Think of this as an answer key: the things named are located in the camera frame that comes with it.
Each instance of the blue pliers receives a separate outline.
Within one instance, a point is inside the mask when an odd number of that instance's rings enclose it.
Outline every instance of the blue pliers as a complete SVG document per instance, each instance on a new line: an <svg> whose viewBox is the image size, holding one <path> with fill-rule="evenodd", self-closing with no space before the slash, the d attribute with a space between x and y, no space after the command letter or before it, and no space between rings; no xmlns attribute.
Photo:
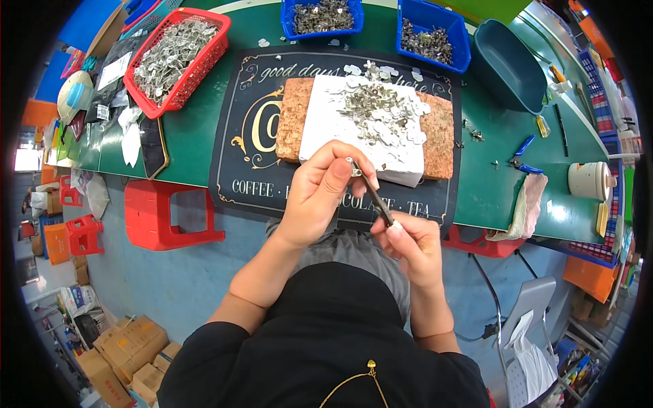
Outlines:
<svg viewBox="0 0 653 408"><path fill-rule="evenodd" d="M515 152L515 155L513 156L512 159L508 161L511 166L515 167L516 169L519 169L523 171L524 173L532 173L532 174L542 174L544 173L541 169L531 167L529 165L522 165L519 163L519 158L521 157L522 154L526 151L526 148L535 140L535 135L531 134L529 137L526 138L526 140L522 143L521 146L519 146L519 149L517 152Z"/></svg>

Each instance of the hand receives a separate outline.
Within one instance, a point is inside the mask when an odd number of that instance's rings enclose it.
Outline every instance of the hand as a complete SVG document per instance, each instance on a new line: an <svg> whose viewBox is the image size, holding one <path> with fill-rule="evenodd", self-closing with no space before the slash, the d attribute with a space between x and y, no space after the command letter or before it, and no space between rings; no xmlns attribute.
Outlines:
<svg viewBox="0 0 653 408"><path fill-rule="evenodd" d="M372 162L350 144L332 140L295 171L283 219L275 231L291 248L309 246L327 229L342 196L351 183L351 192L362 198L366 188L358 177L351 179L351 157L360 165L370 183L379 188Z"/></svg>
<svg viewBox="0 0 653 408"><path fill-rule="evenodd" d="M379 217L370 232L399 266L412 284L430 289L442 286L442 249L440 226L435 221L392 211L392 217L402 227L386 228Z"/></svg>

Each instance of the gold necklace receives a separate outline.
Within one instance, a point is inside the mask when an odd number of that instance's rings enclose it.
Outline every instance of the gold necklace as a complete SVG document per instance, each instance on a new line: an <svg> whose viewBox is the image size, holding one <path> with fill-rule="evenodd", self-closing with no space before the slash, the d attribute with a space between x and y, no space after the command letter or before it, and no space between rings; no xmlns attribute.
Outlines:
<svg viewBox="0 0 653 408"><path fill-rule="evenodd" d="M327 402L329 397L331 397L331 395L333 395L333 393L337 389L339 389L342 384L346 383L349 380L353 380L354 378L362 377L364 375L369 375L370 377L372 377L374 379L374 383L376 384L376 388L379 389L379 394L381 394L381 399L383 399L383 405L385 405L385 408L388 408L388 403L385 401L385 396L383 395L383 391L381 391L381 386L379 385L379 381L376 380L376 371L374 371L374 368L376 367L376 362L374 362L374 360L368 360L368 367L370 368L369 373L356 374L356 375L346 379L342 383L338 384L338 386L336 388L334 388L333 391L329 392L329 394L326 396L325 400L322 401L322 403L320 404L320 408L324 407L324 404Z"/></svg>

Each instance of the barcode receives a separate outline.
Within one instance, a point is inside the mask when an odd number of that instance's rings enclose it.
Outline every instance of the barcode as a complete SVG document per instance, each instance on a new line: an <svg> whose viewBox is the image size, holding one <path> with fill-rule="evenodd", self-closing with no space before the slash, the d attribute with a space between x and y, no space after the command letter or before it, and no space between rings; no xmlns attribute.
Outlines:
<svg viewBox="0 0 653 408"><path fill-rule="evenodd" d="M109 107L106 105L97 105L97 118L109 120Z"/></svg>

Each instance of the gray pants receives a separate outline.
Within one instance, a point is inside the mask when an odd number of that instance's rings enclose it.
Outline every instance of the gray pants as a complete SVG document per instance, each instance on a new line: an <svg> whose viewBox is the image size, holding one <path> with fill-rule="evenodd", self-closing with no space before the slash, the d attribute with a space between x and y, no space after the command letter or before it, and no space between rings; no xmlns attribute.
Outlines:
<svg viewBox="0 0 653 408"><path fill-rule="evenodd" d="M277 229L280 219L271 218L265 228L267 238ZM340 262L366 270L385 282L399 307L403 322L410 314L410 284L397 260L388 258L369 232L335 228L335 220L325 233L306 248L292 274L315 264Z"/></svg>

